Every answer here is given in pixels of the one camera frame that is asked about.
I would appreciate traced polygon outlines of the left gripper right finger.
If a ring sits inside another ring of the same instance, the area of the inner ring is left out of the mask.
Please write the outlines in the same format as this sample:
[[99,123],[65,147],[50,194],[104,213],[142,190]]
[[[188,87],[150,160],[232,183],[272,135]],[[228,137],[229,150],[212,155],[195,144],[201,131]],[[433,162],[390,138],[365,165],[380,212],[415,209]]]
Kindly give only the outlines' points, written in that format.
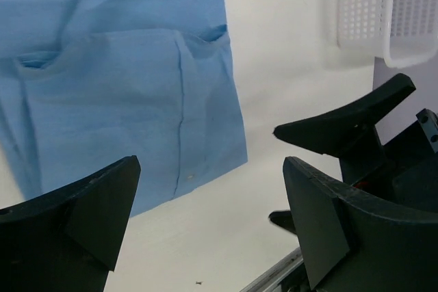
[[314,291],[436,291],[437,215],[351,187],[297,157],[283,176]]

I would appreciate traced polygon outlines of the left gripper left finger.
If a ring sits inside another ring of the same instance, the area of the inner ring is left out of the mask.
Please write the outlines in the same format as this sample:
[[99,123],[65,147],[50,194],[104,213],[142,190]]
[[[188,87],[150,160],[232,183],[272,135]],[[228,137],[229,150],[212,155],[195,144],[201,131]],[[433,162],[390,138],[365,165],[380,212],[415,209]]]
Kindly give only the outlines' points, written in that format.
[[115,270],[138,187],[125,157],[1,210],[1,290],[103,291]]

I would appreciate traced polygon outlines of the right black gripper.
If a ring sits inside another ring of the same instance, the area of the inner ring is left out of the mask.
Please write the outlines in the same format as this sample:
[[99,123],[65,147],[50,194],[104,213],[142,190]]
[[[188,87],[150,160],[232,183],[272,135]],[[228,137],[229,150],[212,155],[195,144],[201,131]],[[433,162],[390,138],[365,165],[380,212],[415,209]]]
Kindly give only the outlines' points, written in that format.
[[405,207],[437,212],[437,115],[423,109],[386,144],[375,125],[415,91],[394,75],[369,94],[338,109],[281,124],[274,136],[288,144],[339,158],[344,183]]

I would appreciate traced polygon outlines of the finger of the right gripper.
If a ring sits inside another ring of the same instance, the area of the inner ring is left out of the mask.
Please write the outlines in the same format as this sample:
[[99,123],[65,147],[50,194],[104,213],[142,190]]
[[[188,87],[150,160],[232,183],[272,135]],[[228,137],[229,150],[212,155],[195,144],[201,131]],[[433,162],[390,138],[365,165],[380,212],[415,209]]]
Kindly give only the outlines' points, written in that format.
[[293,235],[297,235],[294,219],[290,210],[273,211],[269,214],[268,219],[275,226],[278,226]]

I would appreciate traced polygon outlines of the light blue long sleeve shirt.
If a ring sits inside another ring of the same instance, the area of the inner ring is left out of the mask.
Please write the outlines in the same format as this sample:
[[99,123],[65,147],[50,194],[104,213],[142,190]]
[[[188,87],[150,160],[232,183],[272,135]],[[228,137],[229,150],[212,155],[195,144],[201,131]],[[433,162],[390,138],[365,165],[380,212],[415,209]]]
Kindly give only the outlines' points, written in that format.
[[224,0],[1,0],[1,145],[27,199],[135,155],[133,215],[243,165]]

